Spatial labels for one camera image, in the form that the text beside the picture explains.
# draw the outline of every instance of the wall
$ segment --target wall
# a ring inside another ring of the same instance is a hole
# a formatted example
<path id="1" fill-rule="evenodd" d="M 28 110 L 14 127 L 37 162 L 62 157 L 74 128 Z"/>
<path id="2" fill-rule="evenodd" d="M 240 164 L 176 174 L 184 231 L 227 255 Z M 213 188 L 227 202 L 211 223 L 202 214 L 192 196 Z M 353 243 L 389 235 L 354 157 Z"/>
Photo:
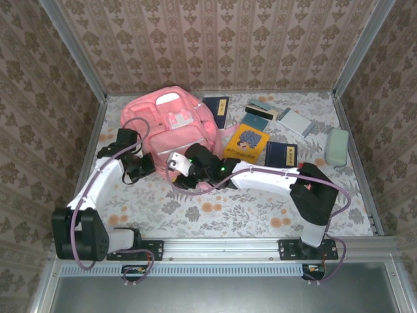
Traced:
<path id="1" fill-rule="evenodd" d="M 342 102 L 384 230 L 417 289 L 417 1 L 395 2 Z"/>
<path id="2" fill-rule="evenodd" d="M 0 312 L 24 312 L 98 103 L 37 1 L 0 1 Z"/>
<path id="3" fill-rule="evenodd" d="M 376 0 L 59 0 L 108 93 L 333 88 Z"/>

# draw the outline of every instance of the cartoon illustration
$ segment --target cartoon illustration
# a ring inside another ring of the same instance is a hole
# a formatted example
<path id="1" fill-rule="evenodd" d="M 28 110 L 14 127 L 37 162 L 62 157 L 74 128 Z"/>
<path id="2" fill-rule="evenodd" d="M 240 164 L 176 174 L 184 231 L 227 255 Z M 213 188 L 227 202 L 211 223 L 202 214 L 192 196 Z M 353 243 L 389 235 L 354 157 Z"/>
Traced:
<path id="1" fill-rule="evenodd" d="M 251 130 L 245 130 L 242 134 L 240 134 L 237 145 L 243 151 L 247 151 L 248 147 L 254 149 L 261 141 L 261 138 L 261 135 L 252 132 Z"/>

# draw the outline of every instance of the zipper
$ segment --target zipper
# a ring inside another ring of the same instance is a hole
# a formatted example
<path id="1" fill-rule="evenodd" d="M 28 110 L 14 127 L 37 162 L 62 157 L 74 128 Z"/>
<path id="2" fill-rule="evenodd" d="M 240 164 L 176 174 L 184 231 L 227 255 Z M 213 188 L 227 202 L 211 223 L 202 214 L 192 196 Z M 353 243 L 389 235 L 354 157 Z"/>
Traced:
<path id="1" fill-rule="evenodd" d="M 204 140 L 204 138 L 200 138 L 200 139 L 198 139 L 198 140 L 196 140 L 194 142 L 187 143 L 186 145 L 182 145 L 181 147 L 177 147 L 175 149 L 170 149 L 170 150 L 165 150 L 165 151 L 162 151 L 162 152 L 158 152 L 158 155 L 166 155 L 167 153 L 171 153 L 171 152 L 174 152 L 176 150 L 179 150 L 179 149 L 182 149 L 182 148 L 185 148 L 185 147 L 189 147 L 189 146 L 191 146 L 191 145 L 193 145 L 193 144 L 195 144 L 197 142 L 201 142 L 203 140 Z"/>

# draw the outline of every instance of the patterned fabric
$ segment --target patterned fabric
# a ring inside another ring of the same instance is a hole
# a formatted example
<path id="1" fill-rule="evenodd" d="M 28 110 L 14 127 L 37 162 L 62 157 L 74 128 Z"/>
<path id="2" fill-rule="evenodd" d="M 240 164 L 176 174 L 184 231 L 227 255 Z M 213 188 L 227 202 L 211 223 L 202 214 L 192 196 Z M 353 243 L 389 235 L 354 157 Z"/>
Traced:
<path id="1" fill-rule="evenodd" d="M 108 93 L 333 88 L 376 0 L 59 0 Z"/>
<path id="2" fill-rule="evenodd" d="M 97 101 L 36 1 L 0 1 L 0 311 L 25 312 Z"/>
<path id="3" fill-rule="evenodd" d="M 417 1 L 396 1 L 342 96 L 387 235 L 417 287 Z"/>
<path id="4" fill-rule="evenodd" d="M 304 139 L 277 122 L 269 122 L 265 132 L 275 142 L 296 143 L 298 161 L 312 162 L 336 184 L 352 195 L 352 205 L 336 216 L 330 233 L 341 236 L 372 235 L 356 177 L 348 159 L 343 168 L 324 161 L 326 140 L 339 121 L 330 93 L 234 94 L 227 125 L 241 121 L 251 98 L 267 101 L 280 109 L 290 107 L 317 124 Z M 97 151 L 114 142 L 120 128 L 122 108 L 135 97 L 109 97 Z M 223 139 L 223 146 L 229 138 Z M 265 163 L 265 152 L 257 164 Z M 336 208 L 345 203 L 339 195 Z M 289 198 L 260 190 L 216 190 L 190 197 L 172 191 L 168 182 L 152 174 L 134 185 L 115 184 L 109 201 L 100 210 L 104 222 L 114 226 L 134 226 L 144 237 L 285 237 L 300 236 L 303 222 Z"/>

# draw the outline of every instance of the floral tablecloth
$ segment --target floral tablecloth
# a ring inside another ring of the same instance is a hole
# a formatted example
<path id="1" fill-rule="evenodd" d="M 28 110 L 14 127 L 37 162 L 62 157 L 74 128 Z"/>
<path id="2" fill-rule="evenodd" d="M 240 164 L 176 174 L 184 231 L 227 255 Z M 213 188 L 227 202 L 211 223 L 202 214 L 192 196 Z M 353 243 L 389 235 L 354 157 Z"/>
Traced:
<path id="1" fill-rule="evenodd" d="M 316 122 L 306 137 L 295 134 L 277 122 L 269 122 L 264 132 L 274 142 L 296 143 L 298 161 L 316 164 L 333 182 L 346 188 L 352 205 L 332 219 L 329 234 L 337 236 L 372 235 L 362 195 L 351 160 L 334 168 L 324 161 L 328 134 L 339 121 L 330 93 L 222 94 L 230 97 L 227 125 L 244 117 L 244 107 L 256 98 L 283 110 L 287 107 Z M 97 151 L 115 141 L 122 108 L 135 97 L 109 97 Z M 223 145 L 229 138 L 223 139 Z M 265 152 L 257 164 L 263 165 Z M 345 203 L 338 196 L 335 208 Z M 173 192 L 156 174 L 134 185 L 121 181 L 113 195 L 99 210 L 109 225 L 138 227 L 144 237 L 285 237 L 299 236 L 303 220 L 291 199 L 260 190 L 216 190 L 203 196 L 185 196 Z"/>

